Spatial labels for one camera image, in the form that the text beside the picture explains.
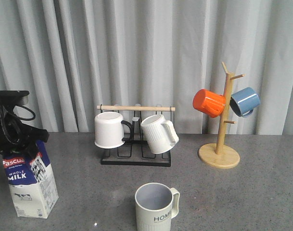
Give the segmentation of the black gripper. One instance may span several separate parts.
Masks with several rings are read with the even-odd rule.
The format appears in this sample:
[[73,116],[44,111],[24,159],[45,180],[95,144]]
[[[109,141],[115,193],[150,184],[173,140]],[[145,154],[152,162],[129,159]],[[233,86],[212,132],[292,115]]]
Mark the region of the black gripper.
[[[47,142],[49,133],[22,121],[34,120],[35,113],[25,107],[27,90],[0,90],[0,154],[4,157],[13,153],[35,158],[39,149],[37,141]],[[31,118],[22,118],[14,113],[15,107],[26,109],[32,114]]]

